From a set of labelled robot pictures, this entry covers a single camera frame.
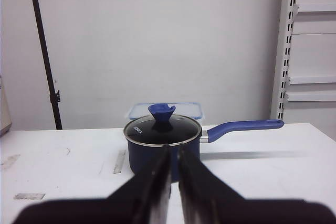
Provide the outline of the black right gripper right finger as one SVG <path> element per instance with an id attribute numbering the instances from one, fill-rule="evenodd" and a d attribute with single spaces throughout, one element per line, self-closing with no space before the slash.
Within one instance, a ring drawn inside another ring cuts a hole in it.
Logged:
<path id="1" fill-rule="evenodd" d="M 178 151 L 178 171 L 185 223 L 223 223 L 224 207 L 245 200 L 187 149 Z"/>

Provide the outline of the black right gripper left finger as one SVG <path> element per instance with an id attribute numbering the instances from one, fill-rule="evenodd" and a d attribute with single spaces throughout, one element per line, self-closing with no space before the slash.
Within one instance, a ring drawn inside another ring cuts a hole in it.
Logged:
<path id="1" fill-rule="evenodd" d="M 170 194 L 171 155 L 167 147 L 161 147 L 107 198 L 109 223 L 166 223 Z"/>

